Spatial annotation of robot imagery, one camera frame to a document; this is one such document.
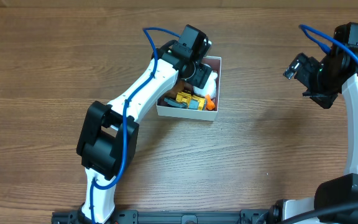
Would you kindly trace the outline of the white plush duck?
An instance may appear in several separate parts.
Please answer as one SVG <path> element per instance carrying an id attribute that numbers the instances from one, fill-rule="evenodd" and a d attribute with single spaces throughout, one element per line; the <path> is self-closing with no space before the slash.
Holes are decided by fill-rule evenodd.
<path id="1" fill-rule="evenodd" d="M 203 97 L 205 99 L 204 109 L 205 110 L 214 110 L 215 104 L 212 102 L 215 99 L 217 94 L 217 84 L 216 79 L 218 77 L 217 71 L 213 70 L 208 77 L 208 80 L 204 86 L 204 88 L 198 88 L 193 86 L 193 92 L 195 95 L 199 97 Z"/>

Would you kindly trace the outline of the yellow toy truck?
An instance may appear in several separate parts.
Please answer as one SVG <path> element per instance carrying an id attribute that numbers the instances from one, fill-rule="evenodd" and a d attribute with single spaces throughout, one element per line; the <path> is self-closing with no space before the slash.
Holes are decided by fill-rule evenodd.
<path id="1" fill-rule="evenodd" d="M 173 108 L 203 111 L 206 107 L 206 98 L 192 95 L 189 91 L 181 91 L 175 97 L 164 96 L 163 101 Z"/>

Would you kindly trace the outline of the brown plush toy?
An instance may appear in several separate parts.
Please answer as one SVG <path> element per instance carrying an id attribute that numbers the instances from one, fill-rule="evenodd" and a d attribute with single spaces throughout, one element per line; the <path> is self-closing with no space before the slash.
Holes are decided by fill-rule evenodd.
<path id="1" fill-rule="evenodd" d="M 176 98 L 177 94 L 182 91 L 192 92 L 193 86 L 183 80 L 179 80 L 171 90 L 166 92 L 166 95 L 170 98 Z"/>

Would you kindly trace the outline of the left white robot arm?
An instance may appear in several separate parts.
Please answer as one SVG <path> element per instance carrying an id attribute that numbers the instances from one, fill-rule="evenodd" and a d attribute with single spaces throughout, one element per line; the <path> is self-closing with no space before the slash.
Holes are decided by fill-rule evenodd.
<path id="1" fill-rule="evenodd" d="M 114 212 L 114 193 L 133 160 L 139 124 L 178 80 L 204 89 L 212 68 L 202 62 L 212 43 L 171 40 L 153 55 L 145 72 L 120 96 L 93 102 L 85 116 L 76 153 L 87 177 L 81 213 L 86 223 L 106 223 Z"/>

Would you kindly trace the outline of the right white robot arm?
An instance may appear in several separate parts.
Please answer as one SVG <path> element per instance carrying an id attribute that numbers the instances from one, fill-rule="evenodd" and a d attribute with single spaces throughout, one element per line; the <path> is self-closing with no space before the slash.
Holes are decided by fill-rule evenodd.
<path id="1" fill-rule="evenodd" d="M 304 94 L 324 109 L 344 97 L 348 153 L 343 176 L 320 184 L 313 197 L 276 205 L 269 222 L 358 223 L 358 48 L 333 50 L 322 61 L 300 53 L 284 76 L 304 84 Z"/>

